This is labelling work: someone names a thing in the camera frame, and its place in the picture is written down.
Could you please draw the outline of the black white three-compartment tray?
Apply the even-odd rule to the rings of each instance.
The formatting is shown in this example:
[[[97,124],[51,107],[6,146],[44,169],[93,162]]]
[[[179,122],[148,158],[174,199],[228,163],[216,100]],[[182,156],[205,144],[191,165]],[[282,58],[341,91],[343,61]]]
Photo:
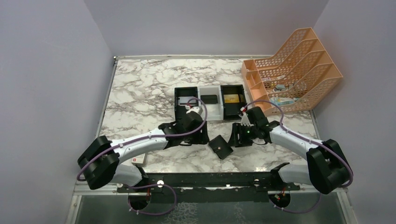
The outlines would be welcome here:
[[[247,104],[241,84],[177,87],[174,89],[176,120],[187,112],[187,104],[201,105],[193,97],[201,99],[206,105],[208,121],[241,120],[240,109]]]

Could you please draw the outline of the black leather card holder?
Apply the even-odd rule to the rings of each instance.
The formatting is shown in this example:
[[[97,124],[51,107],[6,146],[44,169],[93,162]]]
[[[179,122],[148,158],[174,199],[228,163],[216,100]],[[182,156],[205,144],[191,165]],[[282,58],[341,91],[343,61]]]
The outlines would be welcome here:
[[[208,146],[221,160],[224,160],[233,152],[233,149],[228,145],[221,135],[218,135],[214,139],[210,140],[208,142]]]

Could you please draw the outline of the gold card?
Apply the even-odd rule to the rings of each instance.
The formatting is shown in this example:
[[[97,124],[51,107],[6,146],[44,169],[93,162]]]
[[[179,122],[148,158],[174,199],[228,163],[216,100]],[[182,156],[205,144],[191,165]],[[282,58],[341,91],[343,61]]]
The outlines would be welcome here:
[[[239,94],[226,94],[224,95],[224,103],[239,103]]]

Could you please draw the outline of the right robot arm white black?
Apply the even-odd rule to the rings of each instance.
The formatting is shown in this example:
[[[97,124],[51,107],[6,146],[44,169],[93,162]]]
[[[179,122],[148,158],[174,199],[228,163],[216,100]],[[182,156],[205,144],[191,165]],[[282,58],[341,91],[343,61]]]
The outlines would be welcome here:
[[[301,183],[322,194],[352,183],[353,172],[337,141],[308,138],[293,132],[280,121],[268,121],[259,107],[245,110],[241,122],[233,123],[231,147],[247,147],[255,139],[282,146],[306,160],[305,165],[283,163],[270,173],[277,185]]]

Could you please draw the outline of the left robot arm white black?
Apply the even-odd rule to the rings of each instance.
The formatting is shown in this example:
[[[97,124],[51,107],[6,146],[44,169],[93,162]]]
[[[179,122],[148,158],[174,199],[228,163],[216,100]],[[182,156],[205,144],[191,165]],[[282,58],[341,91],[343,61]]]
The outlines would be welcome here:
[[[209,141],[206,128],[207,118],[190,109],[181,119],[162,123],[144,134],[121,140],[99,136],[78,158],[80,171],[77,180],[87,182],[91,190],[109,183],[135,187],[143,180],[143,172],[136,166],[124,166],[125,161],[141,154],[180,146],[183,142],[206,144]]]

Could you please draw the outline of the silver card in tray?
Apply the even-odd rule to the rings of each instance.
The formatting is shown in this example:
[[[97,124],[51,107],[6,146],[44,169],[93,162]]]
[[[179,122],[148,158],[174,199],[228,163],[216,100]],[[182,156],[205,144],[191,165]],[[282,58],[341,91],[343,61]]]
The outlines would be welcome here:
[[[177,98],[177,105],[182,106],[182,105],[190,105],[190,104],[195,104],[197,101],[195,97],[192,96],[183,96],[183,97],[178,97]]]

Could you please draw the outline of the black card in tray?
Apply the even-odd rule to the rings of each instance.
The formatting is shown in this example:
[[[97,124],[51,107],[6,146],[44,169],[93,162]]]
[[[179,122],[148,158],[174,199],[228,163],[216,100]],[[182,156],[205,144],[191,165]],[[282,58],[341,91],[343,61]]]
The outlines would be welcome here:
[[[217,95],[202,95],[201,100],[205,104],[217,104],[218,103]]]

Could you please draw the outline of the items inside file rack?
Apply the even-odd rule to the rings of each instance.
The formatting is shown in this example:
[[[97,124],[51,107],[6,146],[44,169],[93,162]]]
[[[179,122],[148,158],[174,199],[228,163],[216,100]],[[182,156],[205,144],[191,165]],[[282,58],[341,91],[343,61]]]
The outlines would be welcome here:
[[[280,93],[279,96],[277,97],[270,97],[270,102],[276,104],[277,106],[282,106],[282,105],[290,105],[293,104],[294,102],[298,101],[300,97],[287,97],[284,92],[291,90],[293,85],[296,84],[294,82],[293,84],[285,85],[285,84],[276,84],[272,91],[270,93]]]

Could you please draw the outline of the orange plastic file rack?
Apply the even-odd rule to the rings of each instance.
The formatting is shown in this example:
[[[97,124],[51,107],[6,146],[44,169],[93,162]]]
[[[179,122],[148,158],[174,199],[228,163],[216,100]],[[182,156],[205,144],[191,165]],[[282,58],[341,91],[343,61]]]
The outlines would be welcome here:
[[[284,94],[300,99],[281,106],[284,113],[294,113],[314,109],[343,78],[312,28],[295,30],[269,58],[243,61],[241,74],[251,101],[267,116],[280,113],[268,103],[280,95],[270,93],[276,84],[296,82]]]

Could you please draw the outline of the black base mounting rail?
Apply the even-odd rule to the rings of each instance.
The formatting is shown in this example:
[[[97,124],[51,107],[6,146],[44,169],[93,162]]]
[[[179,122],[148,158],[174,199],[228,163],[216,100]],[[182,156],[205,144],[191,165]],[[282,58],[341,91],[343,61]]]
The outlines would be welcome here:
[[[270,172],[233,173],[148,173],[143,178],[148,189],[132,189],[123,184],[117,193],[128,194],[133,202],[216,203],[268,202],[269,194],[299,191],[294,183],[280,183]]]

